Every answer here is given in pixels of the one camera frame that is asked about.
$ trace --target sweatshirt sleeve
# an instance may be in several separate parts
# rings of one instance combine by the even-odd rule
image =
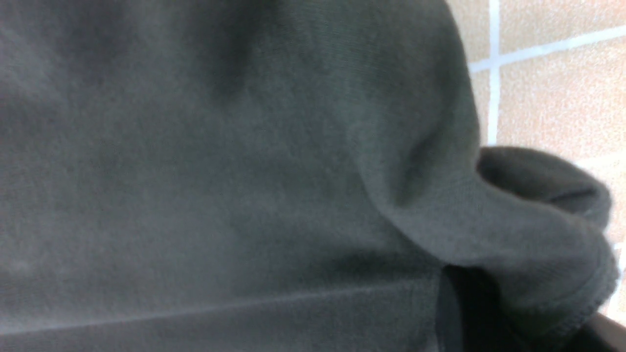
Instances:
[[[345,97],[334,113],[371,201],[441,261],[487,273],[515,329],[556,348],[615,287],[606,188],[547,155],[487,150],[478,165],[471,81],[444,2],[342,3],[326,8],[318,34]],[[498,178],[493,166],[512,171],[504,162],[520,153],[517,176]],[[532,187],[525,165],[546,170]]]

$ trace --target tile wall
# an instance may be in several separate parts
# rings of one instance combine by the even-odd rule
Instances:
[[[546,150],[604,180],[615,199],[607,236],[624,270],[626,0],[448,2],[483,143]],[[602,312],[626,325],[626,277]]]

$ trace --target dark gray fabric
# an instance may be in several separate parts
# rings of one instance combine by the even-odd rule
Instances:
[[[3,351],[437,351],[445,264],[550,348],[614,288],[602,185],[476,171],[442,0],[0,0],[0,98]]]

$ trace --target white grout line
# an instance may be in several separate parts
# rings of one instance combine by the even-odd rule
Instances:
[[[490,2],[490,16],[493,15],[491,12],[491,3],[496,3],[497,1],[491,0]],[[626,36],[626,26],[619,26],[609,29],[604,29],[603,31],[597,31],[592,33],[583,34],[581,36],[577,36],[574,38],[557,41],[550,44],[533,46],[532,48],[522,49],[519,51],[515,51],[513,53],[508,53],[504,55],[493,56],[489,59],[476,61],[469,64],[469,70],[474,72],[484,71],[488,69],[493,69],[496,66],[508,65],[510,63],[528,60],[532,58],[536,58],[539,56],[544,56],[552,53],[556,53],[558,51],[569,50],[573,48],[578,48],[580,46],[599,43],[601,41],[611,40],[615,38],[619,38],[622,36]]]
[[[489,0],[489,42],[490,60],[498,61],[500,56],[500,0]],[[489,72],[489,115],[487,123],[487,144],[494,145],[498,139],[498,115],[500,110],[500,66],[493,65]]]

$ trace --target gray sweatshirt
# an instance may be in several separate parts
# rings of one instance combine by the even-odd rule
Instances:
[[[610,197],[478,131],[442,0],[0,0],[0,351],[442,351],[448,264],[556,348]]]

